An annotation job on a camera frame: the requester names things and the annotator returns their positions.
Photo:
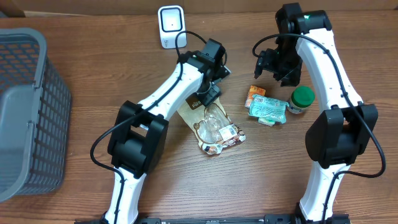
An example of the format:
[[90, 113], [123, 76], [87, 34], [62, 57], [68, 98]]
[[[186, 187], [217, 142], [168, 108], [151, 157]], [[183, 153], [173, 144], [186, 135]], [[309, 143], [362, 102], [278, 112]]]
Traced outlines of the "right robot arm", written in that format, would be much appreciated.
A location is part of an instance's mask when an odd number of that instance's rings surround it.
[[301, 69], [310, 75], [320, 109], [305, 135], [312, 160], [306, 191], [291, 215], [266, 215], [266, 223], [349, 223], [333, 213], [333, 201], [350, 166], [369, 141], [378, 118], [375, 105], [364, 103], [338, 56], [331, 22], [323, 10], [303, 12], [299, 3], [284, 4], [275, 14], [276, 48], [256, 55], [256, 77], [273, 74], [282, 86], [297, 86]]

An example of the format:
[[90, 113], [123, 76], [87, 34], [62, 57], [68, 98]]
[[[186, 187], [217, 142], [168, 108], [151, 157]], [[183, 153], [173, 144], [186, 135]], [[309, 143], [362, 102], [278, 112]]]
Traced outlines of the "teal white tissue pack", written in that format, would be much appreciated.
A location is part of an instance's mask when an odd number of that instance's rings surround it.
[[266, 119], [266, 118], [258, 118], [257, 122], [260, 123], [260, 124], [267, 125], [267, 126], [273, 126], [273, 125], [276, 124], [275, 121], [269, 120], [269, 119]]

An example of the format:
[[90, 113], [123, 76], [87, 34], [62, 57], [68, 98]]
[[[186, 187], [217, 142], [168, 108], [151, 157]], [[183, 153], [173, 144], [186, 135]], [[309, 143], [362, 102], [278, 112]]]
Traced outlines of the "beige foil pouch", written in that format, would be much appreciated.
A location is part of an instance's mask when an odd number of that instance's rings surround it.
[[223, 149], [246, 140], [245, 133], [232, 122], [219, 99], [203, 106], [192, 96], [177, 112], [195, 134], [199, 148], [209, 155], [221, 154]]

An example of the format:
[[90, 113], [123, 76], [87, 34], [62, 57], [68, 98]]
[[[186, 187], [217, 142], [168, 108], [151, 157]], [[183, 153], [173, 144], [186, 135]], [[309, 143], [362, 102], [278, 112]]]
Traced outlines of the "green lid jar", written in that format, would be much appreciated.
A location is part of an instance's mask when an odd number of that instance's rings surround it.
[[304, 113], [315, 100], [313, 90], [308, 86], [297, 87], [291, 94], [287, 109], [293, 114]]

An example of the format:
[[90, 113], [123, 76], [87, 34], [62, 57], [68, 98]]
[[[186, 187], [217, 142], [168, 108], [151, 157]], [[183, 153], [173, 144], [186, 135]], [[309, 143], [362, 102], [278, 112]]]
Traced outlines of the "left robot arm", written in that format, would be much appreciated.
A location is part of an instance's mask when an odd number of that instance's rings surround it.
[[209, 39], [203, 50], [179, 55], [175, 70], [153, 94], [120, 107], [108, 144], [115, 180], [105, 222], [136, 221], [144, 179], [162, 155], [170, 118], [192, 95], [204, 106], [220, 96], [217, 82], [230, 74], [225, 53], [221, 43]]

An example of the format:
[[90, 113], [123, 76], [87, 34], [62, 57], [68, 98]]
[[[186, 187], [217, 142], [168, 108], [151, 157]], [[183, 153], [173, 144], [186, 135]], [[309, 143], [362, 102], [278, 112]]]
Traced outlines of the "orange Kleenex tissue pack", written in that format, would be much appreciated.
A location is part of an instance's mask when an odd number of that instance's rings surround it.
[[251, 102], [254, 99], [253, 98], [254, 95], [264, 96], [265, 94], [266, 94], [266, 90], [265, 89], [260, 88], [258, 86], [251, 85], [251, 87], [250, 87], [250, 89], [248, 91], [248, 95], [247, 95], [247, 98], [246, 98], [244, 106], [246, 108], [250, 108], [250, 104], [251, 104]]

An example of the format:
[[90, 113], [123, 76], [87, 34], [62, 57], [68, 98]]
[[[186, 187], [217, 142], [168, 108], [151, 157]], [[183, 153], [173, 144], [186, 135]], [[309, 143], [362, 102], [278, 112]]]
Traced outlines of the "teal wet wipes pack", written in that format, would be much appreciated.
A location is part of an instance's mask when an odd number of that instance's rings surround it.
[[253, 95], [253, 100], [249, 107], [249, 116], [264, 118], [281, 124], [286, 122], [286, 101], [268, 98], [261, 95]]

